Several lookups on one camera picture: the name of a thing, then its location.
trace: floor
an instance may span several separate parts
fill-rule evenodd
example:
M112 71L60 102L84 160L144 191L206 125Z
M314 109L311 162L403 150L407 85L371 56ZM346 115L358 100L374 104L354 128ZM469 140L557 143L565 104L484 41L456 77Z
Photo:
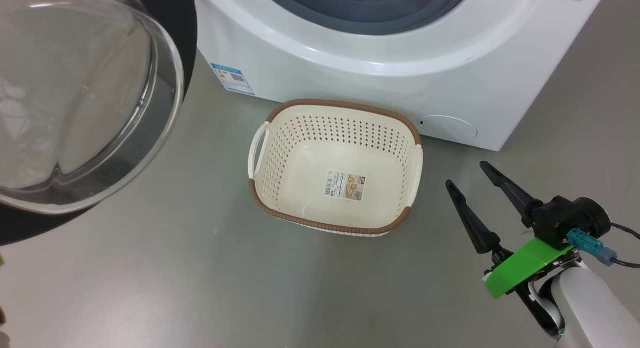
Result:
M478 167L535 197L592 197L636 225L640 0L603 0L500 152L423 138L414 209L382 238L262 213L246 173L278 104L227 92L199 56L172 136L124 190L77 220L2 247L14 348L553 346L517 297L493 300L444 188L452 179L503 245L533 237ZM640 261L638 241L603 238ZM587 263L640 318L640 272Z

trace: black cable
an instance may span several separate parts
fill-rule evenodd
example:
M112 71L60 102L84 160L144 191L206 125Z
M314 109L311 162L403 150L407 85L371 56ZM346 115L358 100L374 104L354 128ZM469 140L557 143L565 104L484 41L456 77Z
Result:
M616 223L610 223L612 227L616 227L618 229L620 229L621 231L624 232L628 232L629 234L635 236L636 238L640 239L640 232L634 231L631 228L627 228L624 225L620 225L620 224L616 224Z
M620 260L617 258L611 258L611 261L615 264L619 264L621 266L627 266L628 268L638 268L640 269L640 264L638 263L629 263L628 261Z
M617 223L610 223L610 225L612 227L616 227L618 229L620 229L623 232L628 232L629 234L631 234L632 236L635 236L636 238L640 239L640 233L638 233L637 231L634 231L631 228L625 227L624 225L620 225ZM624 260L620 260L617 258L611 258L611 261L615 264L621 265L621 266L626 266L628 268L638 268L640 269L640 264L638 263L629 263L628 261L624 261Z

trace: green mount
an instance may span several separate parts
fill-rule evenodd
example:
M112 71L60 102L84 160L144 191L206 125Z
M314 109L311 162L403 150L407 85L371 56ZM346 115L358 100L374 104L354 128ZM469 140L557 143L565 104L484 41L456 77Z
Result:
M544 241L534 238L497 266L484 283L489 293L498 299L572 248L569 245L564 250L555 250Z

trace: laundry basket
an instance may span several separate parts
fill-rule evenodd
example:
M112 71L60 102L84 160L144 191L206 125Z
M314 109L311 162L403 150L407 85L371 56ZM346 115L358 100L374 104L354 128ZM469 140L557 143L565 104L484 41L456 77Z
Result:
M270 215L328 232L381 236L409 215L423 148L416 127L398 113L293 100L256 132L248 170L254 199Z

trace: product label sticker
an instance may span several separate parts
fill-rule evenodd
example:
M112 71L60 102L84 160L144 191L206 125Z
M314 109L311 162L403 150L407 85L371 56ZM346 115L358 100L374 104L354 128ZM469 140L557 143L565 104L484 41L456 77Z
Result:
M251 86L249 86L249 83L247 83L245 75L242 74L240 70L224 67L223 65L214 63L211 63L211 67L213 67L215 74L220 81L222 81L222 84L227 90L254 96L256 95Z
M336 170L329 170L326 176L324 195L350 200L362 200L367 177L353 173L336 172Z

